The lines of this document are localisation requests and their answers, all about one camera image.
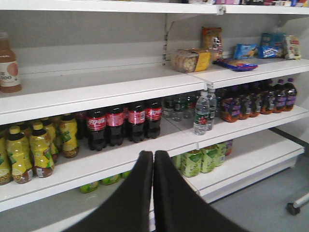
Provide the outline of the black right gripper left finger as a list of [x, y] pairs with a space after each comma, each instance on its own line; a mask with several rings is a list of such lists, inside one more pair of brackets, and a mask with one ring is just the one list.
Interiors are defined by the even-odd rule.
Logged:
[[130, 174], [96, 210], [66, 232], [148, 232], [153, 153], [142, 151]]

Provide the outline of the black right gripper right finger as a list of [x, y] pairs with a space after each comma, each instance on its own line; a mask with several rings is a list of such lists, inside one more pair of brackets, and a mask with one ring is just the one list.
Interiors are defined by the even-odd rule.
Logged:
[[180, 175], [168, 153], [154, 156], [154, 217], [157, 232], [245, 232], [206, 203]]

